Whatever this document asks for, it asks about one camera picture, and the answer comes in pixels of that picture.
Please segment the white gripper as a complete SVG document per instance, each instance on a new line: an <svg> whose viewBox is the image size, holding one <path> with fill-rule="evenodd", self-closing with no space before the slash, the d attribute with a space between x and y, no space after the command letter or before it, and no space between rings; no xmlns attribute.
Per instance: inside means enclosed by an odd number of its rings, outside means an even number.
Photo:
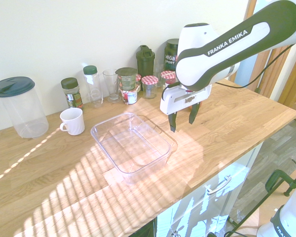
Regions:
<svg viewBox="0 0 296 237"><path fill-rule="evenodd" d="M168 115L170 130L172 132L176 131L177 112L187 107L190 108L189 123L193 124L201 102L209 97L211 89L212 86L209 85L200 91L188 92L184 86L176 85L163 90L160 110Z"/></svg>

